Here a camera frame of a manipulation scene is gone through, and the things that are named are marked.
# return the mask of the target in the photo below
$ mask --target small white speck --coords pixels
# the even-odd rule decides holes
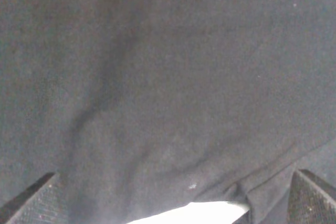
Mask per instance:
[[[197,183],[192,183],[191,185],[189,185],[189,189],[195,189],[197,187]]]

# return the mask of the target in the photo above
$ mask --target black fabric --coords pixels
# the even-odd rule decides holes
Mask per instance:
[[[73,223],[205,200],[247,201],[260,223],[296,162],[336,145],[335,14],[336,0],[0,0],[0,204],[57,170]]]

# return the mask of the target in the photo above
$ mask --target dark cloth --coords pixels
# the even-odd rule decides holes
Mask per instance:
[[[0,204],[60,171],[73,223],[206,200],[284,223],[295,168],[336,185],[335,17],[336,0],[0,0]]]

